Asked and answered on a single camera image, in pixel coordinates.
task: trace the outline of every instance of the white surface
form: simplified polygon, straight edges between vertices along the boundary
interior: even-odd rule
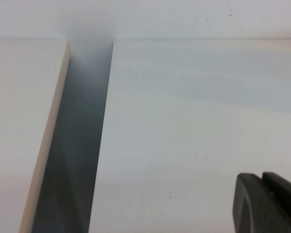
[[[264,170],[291,181],[291,40],[115,42],[91,233],[233,232]]]
[[[291,38],[291,0],[0,0],[0,37],[85,35]]]
[[[0,42],[0,233],[31,231],[68,61],[65,41]]]

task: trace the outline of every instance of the white board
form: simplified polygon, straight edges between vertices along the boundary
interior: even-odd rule
[[[31,232],[68,61],[66,41],[0,41],[0,233]]]
[[[291,181],[291,40],[117,41],[90,232],[234,232],[236,176]]]

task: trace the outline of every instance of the white panel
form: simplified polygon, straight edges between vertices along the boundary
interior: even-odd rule
[[[31,231],[68,61],[66,41],[0,42],[0,233]]]
[[[291,40],[115,42],[91,233],[233,232],[265,170],[291,181]]]

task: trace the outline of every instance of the white shelf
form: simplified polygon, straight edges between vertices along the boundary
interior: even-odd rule
[[[264,170],[291,181],[291,40],[114,43],[91,233],[233,232]]]
[[[0,41],[0,232],[31,232],[69,61],[61,40]]]

